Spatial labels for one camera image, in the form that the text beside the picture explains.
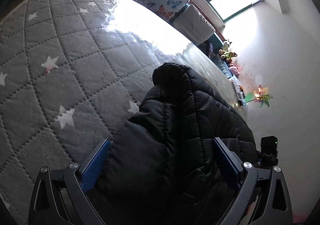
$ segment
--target black camera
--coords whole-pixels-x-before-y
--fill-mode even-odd
[[[258,166],[262,169],[270,169],[278,165],[278,151],[277,151],[278,138],[275,136],[261,138],[261,152],[258,153]]]

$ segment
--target blue butterfly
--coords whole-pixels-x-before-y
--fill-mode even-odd
[[[182,4],[182,1],[176,1],[176,2],[174,0],[167,1],[167,5],[168,6],[172,5],[171,8],[173,9],[177,8],[177,6],[179,6],[180,4]]]

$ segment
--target white pillow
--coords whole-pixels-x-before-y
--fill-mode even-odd
[[[187,7],[174,20],[172,26],[197,46],[208,40],[215,32],[213,26],[205,20],[194,5]]]

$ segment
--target screw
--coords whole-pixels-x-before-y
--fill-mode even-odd
[[[274,169],[276,172],[281,172],[281,168],[280,168],[279,166],[275,166],[273,169]]]
[[[44,166],[44,167],[42,167],[41,169],[40,169],[40,172],[46,172],[48,170],[48,168],[46,167],[46,166]]]
[[[243,166],[244,166],[245,168],[247,168],[247,169],[252,168],[252,164],[250,164],[249,162],[244,162],[244,163],[243,163]]]
[[[78,167],[78,163],[71,163],[69,167],[70,169],[76,169]]]

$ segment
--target white star pattern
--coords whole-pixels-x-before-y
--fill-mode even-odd
[[[29,15],[29,21],[32,20],[32,19],[34,19],[34,18],[37,18],[37,17],[38,17],[38,16],[37,16],[37,13],[38,13],[38,12],[33,13],[33,14],[30,14],[30,15]]]
[[[48,56],[47,61],[43,64],[41,64],[42,67],[46,67],[47,72],[50,72],[53,68],[57,68],[56,62],[58,60],[59,56],[51,59],[50,56]]]
[[[139,107],[137,106],[137,104],[130,100],[130,108],[128,109],[128,111],[131,113],[137,113],[139,112]]]
[[[88,13],[87,9],[80,8],[79,13]]]
[[[60,106],[59,115],[57,116],[55,121],[60,122],[61,129],[63,129],[66,124],[69,124],[70,126],[75,127],[75,124],[72,119],[74,112],[75,112],[74,108],[66,111],[66,109],[63,106]]]
[[[6,78],[6,76],[7,76],[7,74],[3,74],[2,72],[1,72],[1,74],[0,74],[0,86],[2,85],[2,86],[5,86],[5,78]]]

